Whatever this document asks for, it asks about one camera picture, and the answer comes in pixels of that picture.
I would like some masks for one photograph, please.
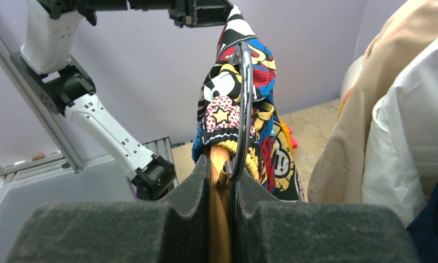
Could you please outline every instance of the metal frame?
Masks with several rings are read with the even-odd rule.
[[[251,49],[244,41],[239,42],[234,53],[228,58],[232,65],[240,64],[242,76],[240,85],[240,124],[238,127],[237,151],[234,156],[233,171],[229,176],[231,183],[235,183],[245,170],[246,155],[250,141],[251,112],[253,111],[253,63]]]
[[[66,158],[69,166],[74,170],[75,173],[79,173],[85,167],[84,162],[77,151],[75,151],[70,141],[67,139],[60,125],[56,121],[55,116],[53,116],[41,105],[38,98],[35,97],[31,87],[26,83],[26,81],[13,66],[10,56],[11,50],[0,36],[0,66],[8,75],[11,82],[22,95],[24,100],[27,102],[32,112],[42,124],[43,128],[50,135],[55,145],[61,151],[62,156]]]
[[[40,167],[56,162],[61,162],[64,164],[66,163],[66,159],[61,153],[55,153],[37,161],[29,161],[17,165],[0,167],[0,176],[17,173],[19,171],[24,171],[24,170],[39,169]]]

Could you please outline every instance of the gray foam block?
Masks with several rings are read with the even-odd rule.
[[[420,262],[387,208],[281,202],[247,173],[237,189],[236,262]]]
[[[189,178],[158,202],[40,207],[7,262],[205,262],[209,171],[203,156]]]

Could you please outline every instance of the colorful shirt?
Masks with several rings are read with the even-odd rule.
[[[206,76],[198,102],[198,131],[192,157],[196,162],[211,145],[235,153],[240,117],[241,75],[228,62],[235,45],[245,41],[252,52],[253,112],[246,167],[250,175],[281,200],[304,200],[302,185],[280,118],[275,110],[274,56],[264,46],[239,8],[234,6],[219,38],[216,63]]]

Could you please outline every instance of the clothes hanger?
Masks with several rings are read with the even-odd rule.
[[[236,183],[244,172],[249,148],[251,112],[253,102],[253,68],[251,49],[246,42],[239,42],[228,58],[232,65],[240,66],[240,122],[237,151],[230,161],[230,152],[220,146],[212,146],[210,182],[210,262],[232,262],[232,239],[237,207]]]

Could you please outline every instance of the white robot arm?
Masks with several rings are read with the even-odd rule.
[[[86,130],[123,168],[139,199],[158,199],[176,175],[174,166],[132,137],[106,110],[91,78],[71,56],[78,24],[96,25],[96,11],[168,9],[177,26],[223,25],[227,0],[27,0],[26,42],[13,64],[43,105]],[[49,74],[59,77],[45,82]]]

